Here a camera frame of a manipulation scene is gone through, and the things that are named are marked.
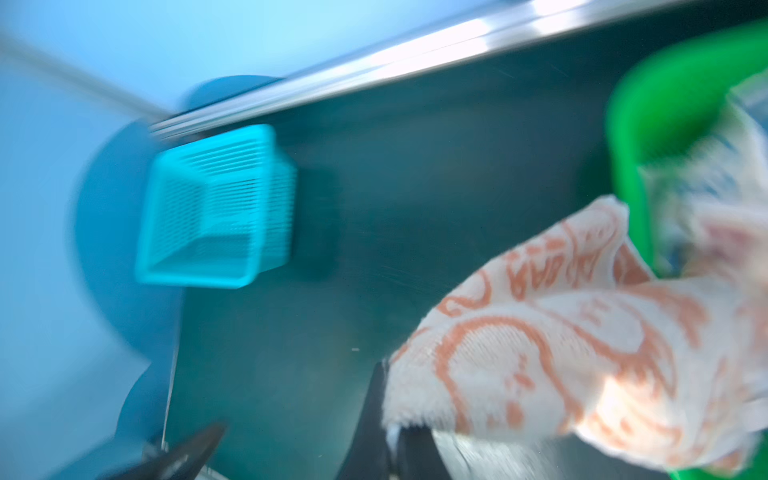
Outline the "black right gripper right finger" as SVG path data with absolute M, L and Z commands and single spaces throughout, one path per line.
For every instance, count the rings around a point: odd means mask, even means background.
M 383 426 L 383 403 L 388 362 L 373 370 L 363 408 L 337 480 L 450 480 L 426 427 Z

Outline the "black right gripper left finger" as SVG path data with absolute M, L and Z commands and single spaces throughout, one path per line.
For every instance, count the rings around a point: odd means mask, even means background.
M 228 430 L 226 422 L 213 422 L 167 452 L 132 467 L 102 476 L 108 480 L 196 479 Z

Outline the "orange bunny pattern towel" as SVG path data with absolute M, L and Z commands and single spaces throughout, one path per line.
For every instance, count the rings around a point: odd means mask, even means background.
M 718 267 L 659 279 L 611 195 L 491 259 L 389 362 L 386 431 L 574 434 L 656 470 L 730 476 L 767 426 L 767 311 Z

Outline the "teal plastic basket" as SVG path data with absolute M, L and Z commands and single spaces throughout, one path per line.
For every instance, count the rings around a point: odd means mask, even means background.
M 153 161 L 139 282 L 239 289 L 291 255 L 297 168 L 265 124 L 178 146 Z

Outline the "green plastic basket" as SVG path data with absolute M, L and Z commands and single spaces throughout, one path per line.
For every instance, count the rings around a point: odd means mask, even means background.
M 613 185 L 631 210 L 629 232 L 659 274 L 671 271 L 652 226 L 641 180 L 648 164 L 680 164 L 715 125 L 732 87 L 767 68 L 767 22 L 758 20 L 668 47 L 620 82 L 607 114 Z

